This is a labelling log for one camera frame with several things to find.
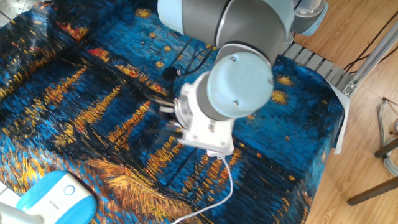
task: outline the metal stand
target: metal stand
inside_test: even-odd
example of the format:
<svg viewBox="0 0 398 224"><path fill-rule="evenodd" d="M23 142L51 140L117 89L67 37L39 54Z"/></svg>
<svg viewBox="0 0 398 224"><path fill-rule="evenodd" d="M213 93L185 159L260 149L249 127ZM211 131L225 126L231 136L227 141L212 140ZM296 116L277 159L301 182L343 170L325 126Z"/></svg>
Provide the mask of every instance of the metal stand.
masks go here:
<svg viewBox="0 0 398 224"><path fill-rule="evenodd" d="M388 180L387 182L377 185L372 189L369 189L365 192L360 193L357 196L348 199L347 203L351 206L354 206L396 188L398 188L398 177Z"/></svg>
<svg viewBox="0 0 398 224"><path fill-rule="evenodd" d="M380 157L386 155L387 153L391 152L395 148L398 148L398 139L395 139L392 142L390 142L390 144L382 147L377 152L375 152L373 155L376 158L380 158Z"/></svg>
<svg viewBox="0 0 398 224"><path fill-rule="evenodd" d="M362 65L362 67L358 70L356 75L354 76L351 84L358 85L360 81L362 81L374 67L380 62L380 60L388 53L390 48L398 41L398 21L392 26L391 30L386 34L381 43L374 49L374 51L370 54L368 59ZM388 152L398 147L398 139L390 142L390 144L382 147L380 150L374 153L374 157L380 158L385 156ZM395 177L387 182L380 184L376 187L373 187L359 195L351 197L347 203L351 206L357 205L361 202L369 200L370 198L374 198L378 195L384 194L390 190L394 190L398 188L398 177Z"/></svg>

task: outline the yellow brushstroke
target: yellow brushstroke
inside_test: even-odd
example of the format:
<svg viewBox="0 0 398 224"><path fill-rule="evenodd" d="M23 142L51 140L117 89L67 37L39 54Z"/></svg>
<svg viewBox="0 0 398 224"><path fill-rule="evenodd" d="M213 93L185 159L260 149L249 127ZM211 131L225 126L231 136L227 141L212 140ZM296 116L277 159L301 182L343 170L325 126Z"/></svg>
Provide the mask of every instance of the yellow brushstroke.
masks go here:
<svg viewBox="0 0 398 224"><path fill-rule="evenodd" d="M166 52L170 52L172 50L172 48L170 46L165 46L163 48Z"/></svg>
<svg viewBox="0 0 398 224"><path fill-rule="evenodd" d="M223 164L223 161L217 159L211 163L211 166L207 170L206 175L213 179L213 180L218 180L218 174L220 173L220 168L221 165Z"/></svg>
<svg viewBox="0 0 398 224"><path fill-rule="evenodd" d="M53 105L56 106L57 103L60 103L61 100L63 99L63 94L66 93L68 87L76 82L80 77L81 74L86 71L86 67L82 68L81 70L77 71L76 74L72 75L71 78L67 78L66 81L61 81L60 84L56 86L56 88L52 88L51 86L47 87L45 89L45 95L44 95L44 102L39 100L38 98L33 99L34 104L31 106L31 108L25 107L23 114L25 114L25 119L19 120L19 122L15 121L14 126L9 126L7 128L2 128L2 131L4 134L10 136L11 132L16 133L19 130L19 123L22 125L29 125L30 128L34 128L37 126L37 121L40 121L40 117L47 111L46 106L50 102L53 102Z"/></svg>
<svg viewBox="0 0 398 224"><path fill-rule="evenodd" d="M142 223L145 217L164 222L164 218L175 220L192 213L188 204L158 193L154 185L144 181L134 169L97 159L89 160L88 164L100 170L101 179L112 190L123 209L132 210ZM201 223L198 217L189 221Z"/></svg>
<svg viewBox="0 0 398 224"><path fill-rule="evenodd" d="M275 90L271 94L271 99L278 104L287 104L287 95L283 91Z"/></svg>
<svg viewBox="0 0 398 224"><path fill-rule="evenodd" d="M281 200L284 201L284 202L286 203L287 206L290 206L290 205L289 205L289 202L287 201L286 198L281 198Z"/></svg>
<svg viewBox="0 0 398 224"><path fill-rule="evenodd" d="M140 106L139 109L136 110L136 112L132 115L131 119L122 123L121 127L116 126L115 127L116 130L111 131L108 134L108 139L111 142L115 142L117 139L119 139L116 142L116 149L119 149L119 148L123 148L125 150L129 149L127 136L129 136L129 134L134 129L134 127L142 121L145 113L149 109L149 105L150 105L150 101L145 102L143 105Z"/></svg>
<svg viewBox="0 0 398 224"><path fill-rule="evenodd" d="M282 84L282 85L287 85L287 86L292 86L293 85L293 82L287 76L281 75L281 76L278 77L277 81L280 84Z"/></svg>
<svg viewBox="0 0 398 224"><path fill-rule="evenodd" d="M62 134L56 136L56 146L65 147L67 144L76 141L75 131L73 127L85 134L85 124L96 123L97 120L101 119L106 111L106 107L112 102L112 100L119 94L122 85L113 88L112 92L105 96L105 98L97 103L94 107L89 106L87 110L82 111L77 118L73 121L65 123L65 130Z"/></svg>
<svg viewBox="0 0 398 224"><path fill-rule="evenodd" d="M158 172L162 173L160 168L164 168L174 158L176 154L180 152L180 149L184 147L183 144L177 143L171 150L164 147L158 149L155 154L150 155L148 160L147 170L155 176Z"/></svg>
<svg viewBox="0 0 398 224"><path fill-rule="evenodd" d="M284 214L282 214L282 212L279 209L278 209L278 213L279 213L280 217L284 216Z"/></svg>
<svg viewBox="0 0 398 224"><path fill-rule="evenodd" d="M148 9L137 9L134 14L143 19L148 19L152 15L152 12Z"/></svg>
<svg viewBox="0 0 398 224"><path fill-rule="evenodd" d="M262 181L264 181L265 183L267 183L268 185L271 186L271 184L268 183L268 181L266 181L264 178L260 177Z"/></svg>
<svg viewBox="0 0 398 224"><path fill-rule="evenodd" d="M31 62L27 62L27 66L29 68L29 73L33 74L38 68L43 67L45 64L47 64L51 59L55 58L56 56L56 52L46 52L46 57L42 58L40 60L34 60ZM14 77L12 80L9 80L9 82L6 84L7 87L3 87L0 88L0 99L3 99L5 97L7 97L8 95L10 95L11 93L13 93L17 87L19 87L19 85L23 82L22 79L22 75L19 75L19 77L16 77L15 74L11 75L12 77Z"/></svg>
<svg viewBox="0 0 398 224"><path fill-rule="evenodd" d="M193 186L196 186L195 183L197 181L197 178L199 177L203 168L208 164L208 161L209 157L206 154L201 157L200 162L197 165L195 165L194 173L191 174L189 177L187 177L188 180L184 180L184 187L182 188L183 192L187 194L192 191ZM203 195L203 192L200 190L199 186L197 187L198 187L198 195Z"/></svg>
<svg viewBox="0 0 398 224"><path fill-rule="evenodd" d="M279 221L279 219L275 216L275 215L272 215L272 217L274 217L274 219L275 219L275 222L277 223L277 224L280 224L280 221Z"/></svg>

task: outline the black cable on floor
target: black cable on floor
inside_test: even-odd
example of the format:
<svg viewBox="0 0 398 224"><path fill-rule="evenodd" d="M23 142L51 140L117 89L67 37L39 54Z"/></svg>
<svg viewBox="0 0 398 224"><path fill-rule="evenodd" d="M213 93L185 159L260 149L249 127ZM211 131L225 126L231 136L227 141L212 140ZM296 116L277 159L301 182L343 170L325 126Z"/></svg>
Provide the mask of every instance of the black cable on floor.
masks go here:
<svg viewBox="0 0 398 224"><path fill-rule="evenodd" d="M379 31L379 33L373 38L373 40L369 43L369 45L362 51L362 53L358 56L358 58L349 63L345 68L345 72L349 72L352 67L356 64L356 62L359 62L365 58L367 58L368 56L365 56L364 58L361 59L362 55L364 55L366 53L367 50L369 50L369 48L372 46L372 44L376 41L376 39L381 35L381 33L386 29L386 27L391 23L391 21L398 15L398 11L386 22L386 24L383 26L383 28Z"/></svg>

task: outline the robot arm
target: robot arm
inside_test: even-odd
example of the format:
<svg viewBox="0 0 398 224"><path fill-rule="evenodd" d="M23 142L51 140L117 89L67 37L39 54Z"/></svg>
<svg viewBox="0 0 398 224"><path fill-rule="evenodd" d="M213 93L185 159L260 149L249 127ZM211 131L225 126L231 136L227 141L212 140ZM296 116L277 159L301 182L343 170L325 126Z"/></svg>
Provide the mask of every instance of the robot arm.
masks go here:
<svg viewBox="0 0 398 224"><path fill-rule="evenodd" d="M306 20L299 11L295 14L291 0L158 1L165 25L220 48L212 71L185 84L175 101L175 114L184 127L181 143L207 149L209 156L232 154L234 121L271 97L272 66L294 20L306 22L298 22L297 30L312 27L321 17L319 8L325 7L325 0L294 1L300 12L311 2L323 5L310 4L317 5L317 17Z"/></svg>

